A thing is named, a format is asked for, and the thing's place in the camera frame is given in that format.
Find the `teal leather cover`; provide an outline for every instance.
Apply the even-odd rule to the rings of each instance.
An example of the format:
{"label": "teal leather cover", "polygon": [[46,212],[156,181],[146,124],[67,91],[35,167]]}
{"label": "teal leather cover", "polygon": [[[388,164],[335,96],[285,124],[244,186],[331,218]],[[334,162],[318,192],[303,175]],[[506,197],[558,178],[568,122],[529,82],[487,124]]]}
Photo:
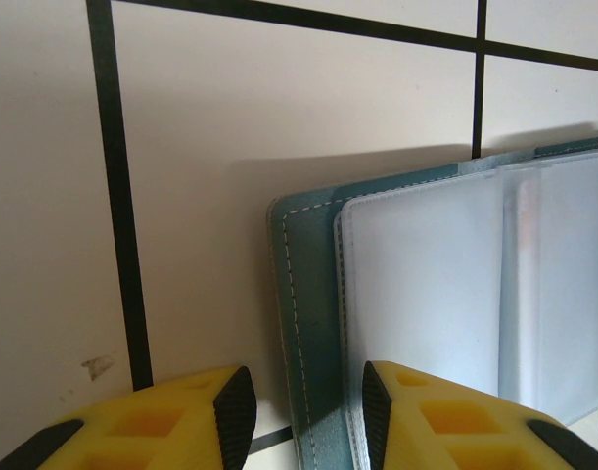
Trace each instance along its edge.
{"label": "teal leather cover", "polygon": [[598,138],[287,196],[268,212],[295,446],[304,470],[351,469],[343,412],[334,219],[350,199],[542,157],[598,149]]}

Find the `white tile wall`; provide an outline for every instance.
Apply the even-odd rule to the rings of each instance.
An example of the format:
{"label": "white tile wall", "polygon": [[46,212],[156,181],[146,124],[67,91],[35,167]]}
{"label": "white tile wall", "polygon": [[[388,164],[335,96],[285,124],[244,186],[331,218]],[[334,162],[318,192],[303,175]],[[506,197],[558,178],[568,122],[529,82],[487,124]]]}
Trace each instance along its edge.
{"label": "white tile wall", "polygon": [[483,155],[598,135],[598,71],[487,57]]}
{"label": "white tile wall", "polygon": [[598,0],[488,0],[486,37],[598,59]]}
{"label": "white tile wall", "polygon": [[474,36],[477,0],[270,0],[291,7]]}
{"label": "white tile wall", "polygon": [[[275,0],[474,35],[476,1]],[[474,56],[114,2],[157,381],[244,363],[288,425],[265,211],[469,158]],[[489,39],[598,58],[598,1],[489,0]],[[598,135],[598,72],[486,58],[484,154]],[[97,380],[81,363],[108,355]],[[0,1],[0,458],[130,390],[85,2]],[[572,426],[598,448],[598,411]],[[246,468],[297,468],[293,442]]]}
{"label": "white tile wall", "polygon": [[130,388],[85,3],[0,2],[0,458]]}
{"label": "white tile wall", "polygon": [[268,204],[470,158],[474,57],[131,4],[114,19],[155,375],[242,362],[255,434],[286,426]]}

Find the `white stitching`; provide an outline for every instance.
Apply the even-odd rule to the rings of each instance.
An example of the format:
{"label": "white stitching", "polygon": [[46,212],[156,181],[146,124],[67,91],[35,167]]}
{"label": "white stitching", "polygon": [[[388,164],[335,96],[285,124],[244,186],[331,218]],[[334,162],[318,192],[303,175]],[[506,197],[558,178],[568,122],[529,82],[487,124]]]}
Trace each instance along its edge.
{"label": "white stitching", "polygon": [[575,147],[573,149],[571,147],[569,147],[568,149],[558,150],[557,152],[548,152],[546,154],[534,155],[533,157],[536,159],[539,159],[540,157],[548,157],[549,155],[559,155],[559,154],[564,154],[567,152],[574,152],[577,150],[592,149],[594,147],[598,147],[598,142],[596,144],[582,145],[581,147]]}
{"label": "white stitching", "polygon": [[295,296],[295,285],[292,278],[292,264],[290,262],[290,247],[288,245],[288,230],[286,228],[286,218],[288,215],[284,215],[282,220],[283,225],[283,238],[286,245],[286,261],[288,262],[288,275],[290,277],[290,296],[292,297],[292,310],[295,316],[295,330],[297,332],[297,346],[299,347],[299,361],[300,361],[300,375],[302,376],[302,394],[305,398],[305,411],[307,415],[307,430],[309,432],[309,442],[311,445],[311,454],[314,457],[314,469],[318,469],[318,462],[316,461],[316,444],[314,443],[314,436],[311,432],[311,418],[309,416],[309,402],[307,400],[307,380],[305,379],[305,364],[302,360],[302,349],[300,347],[300,333],[299,333],[299,316],[297,315],[297,298]]}
{"label": "white stitching", "polygon": [[[575,147],[573,149],[569,148],[569,149],[564,149],[564,150],[560,150],[557,152],[548,152],[546,154],[541,154],[541,155],[534,155],[534,158],[540,158],[540,157],[547,157],[550,155],[558,155],[558,154],[563,154],[565,152],[575,152],[577,150],[585,150],[585,149],[590,149],[590,148],[594,148],[594,147],[598,147],[598,143],[596,144],[590,144],[590,145],[584,145],[581,147]],[[300,360],[300,375],[302,376],[302,392],[303,392],[303,396],[305,398],[305,412],[307,415],[307,430],[309,432],[309,441],[310,441],[310,445],[311,445],[311,453],[312,456],[314,458],[314,468],[317,470],[318,469],[318,463],[316,461],[316,448],[315,448],[315,443],[314,443],[314,437],[311,431],[311,418],[309,416],[309,402],[307,400],[307,381],[305,380],[305,364],[302,360],[302,350],[300,347],[300,333],[299,333],[299,316],[297,314],[297,299],[295,297],[295,288],[294,288],[294,281],[293,281],[293,277],[292,277],[292,265],[290,263],[290,246],[288,244],[288,231],[286,228],[286,218],[288,218],[288,215],[291,214],[295,214],[295,213],[299,213],[299,212],[306,212],[306,211],[310,211],[312,209],[319,209],[319,208],[323,208],[326,206],[329,206],[331,204],[334,203],[341,203],[344,201],[348,201],[351,199],[355,199],[355,198],[361,198],[363,196],[373,196],[376,194],[384,194],[384,193],[388,193],[390,191],[396,191],[398,189],[402,189],[402,188],[407,188],[410,186],[416,186],[418,184],[425,184],[425,183],[431,183],[434,181],[440,181],[442,179],[448,179],[448,178],[452,178],[454,176],[458,176],[457,174],[451,175],[451,176],[445,176],[444,178],[435,178],[435,179],[428,179],[425,181],[419,181],[417,183],[411,183],[411,184],[407,184],[404,186],[397,186],[395,188],[391,188],[388,189],[386,191],[377,191],[375,193],[366,193],[366,194],[357,194],[355,196],[348,196],[346,198],[343,199],[336,199],[333,201],[327,201],[324,203],[319,203],[319,204],[315,204],[314,206],[309,206],[306,208],[302,208],[302,209],[295,209],[293,211],[289,211],[288,213],[286,213],[282,220],[282,226],[283,226],[283,238],[284,238],[284,244],[286,247],[286,261],[288,262],[288,276],[290,279],[290,295],[292,297],[292,309],[293,309],[293,313],[294,313],[294,321],[295,321],[295,330],[297,332],[297,345],[299,346],[299,360]]]}

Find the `tile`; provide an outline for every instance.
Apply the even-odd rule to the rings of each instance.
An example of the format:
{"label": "tile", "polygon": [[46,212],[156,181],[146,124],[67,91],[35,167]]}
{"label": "tile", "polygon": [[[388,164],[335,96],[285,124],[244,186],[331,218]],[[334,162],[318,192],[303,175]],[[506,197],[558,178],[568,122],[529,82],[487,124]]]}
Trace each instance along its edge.
{"label": "tile", "polygon": [[488,57],[483,155],[598,135],[598,71]]}
{"label": "tile", "polygon": [[0,458],[130,387],[85,2],[0,2]]}
{"label": "tile", "polygon": [[486,37],[598,59],[598,0],[488,0]]}
{"label": "tile", "polygon": [[244,363],[255,435],[284,427],[269,203],[470,158],[474,56],[118,2],[114,19],[154,374]]}
{"label": "tile", "polygon": [[294,441],[285,441],[249,455],[244,470],[299,470]]}
{"label": "tile", "polygon": [[477,32],[475,0],[271,0],[267,3],[464,36],[474,36]]}
{"label": "tile", "polygon": [[598,409],[569,426],[569,429],[598,450]]}

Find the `black grout line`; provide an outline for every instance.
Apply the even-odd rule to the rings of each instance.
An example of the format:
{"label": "black grout line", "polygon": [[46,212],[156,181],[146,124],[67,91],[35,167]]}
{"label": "black grout line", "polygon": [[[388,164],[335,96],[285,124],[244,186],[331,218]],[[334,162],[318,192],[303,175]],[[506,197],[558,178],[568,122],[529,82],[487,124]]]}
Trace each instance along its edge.
{"label": "black grout line", "polygon": [[[485,43],[485,25],[487,23],[487,0],[477,3],[477,39]],[[477,51],[475,57],[475,98],[473,104],[473,149],[472,158],[478,159],[482,155],[482,126],[483,126],[483,79],[485,77],[485,52],[483,48]]]}
{"label": "black grout line", "polygon": [[135,236],[112,4],[111,0],[87,0],[86,5],[131,383],[133,390],[140,390],[153,385],[153,372]]}
{"label": "black grout line", "polygon": [[249,455],[261,452],[262,450],[266,450],[270,447],[277,446],[278,444],[284,443],[285,441],[289,441],[291,438],[292,428],[290,426],[275,431],[273,433],[266,434],[264,436],[259,436],[258,438],[253,439],[253,441],[251,442]]}
{"label": "black grout line", "polygon": [[598,59],[592,59],[590,57],[574,56],[572,54],[544,51],[541,49],[494,41],[486,41],[483,48],[488,56],[518,59],[521,61],[549,64],[551,66],[563,66],[572,69],[583,69],[586,71],[598,71]]}
{"label": "black grout line", "polygon": [[285,24],[396,42],[473,52],[474,37],[419,27],[382,23],[333,13],[305,10],[253,0],[121,0],[155,7],[205,13],[221,17]]}
{"label": "black grout line", "polygon": [[396,42],[420,44],[464,52],[484,52],[487,56],[598,71],[598,59],[545,51],[515,44],[487,41],[475,37],[432,31],[419,27],[382,23],[287,7],[253,0],[118,0],[154,7],[205,13],[221,17],[339,32]]}

